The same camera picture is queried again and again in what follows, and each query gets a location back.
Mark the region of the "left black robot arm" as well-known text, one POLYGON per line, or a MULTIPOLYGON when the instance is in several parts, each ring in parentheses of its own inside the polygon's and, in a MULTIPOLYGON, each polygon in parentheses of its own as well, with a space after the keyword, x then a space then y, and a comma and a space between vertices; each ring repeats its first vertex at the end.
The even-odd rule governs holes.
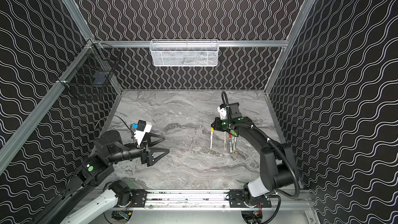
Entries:
POLYGON ((116 130, 104 132, 94 141, 95 153, 72 173, 66 186, 31 223, 59 224, 86 195, 114 172, 114 164, 140 158, 142 164, 153 166, 170 152, 169 149, 155 147, 164 140, 162 135, 145 133, 139 147, 135 143, 123 144, 121 135, 116 130))

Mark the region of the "white pen red tip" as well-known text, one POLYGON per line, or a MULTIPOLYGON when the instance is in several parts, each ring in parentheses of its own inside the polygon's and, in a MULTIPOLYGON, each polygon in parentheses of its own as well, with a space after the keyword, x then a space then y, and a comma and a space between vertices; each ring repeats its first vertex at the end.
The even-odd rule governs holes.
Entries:
POLYGON ((231 139, 229 139, 229 152, 231 153, 231 139))

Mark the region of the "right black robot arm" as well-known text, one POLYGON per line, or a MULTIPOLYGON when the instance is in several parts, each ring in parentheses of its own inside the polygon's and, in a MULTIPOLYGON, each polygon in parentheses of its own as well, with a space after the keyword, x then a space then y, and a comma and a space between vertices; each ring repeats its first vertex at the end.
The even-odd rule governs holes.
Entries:
POLYGON ((220 116, 211 127, 244 138, 260 156, 260 176, 243 188, 245 203, 255 205, 262 197, 276 192, 297 199, 300 195, 299 176, 291 145, 268 137, 250 118, 241 115, 238 103, 221 104, 217 111, 220 116))

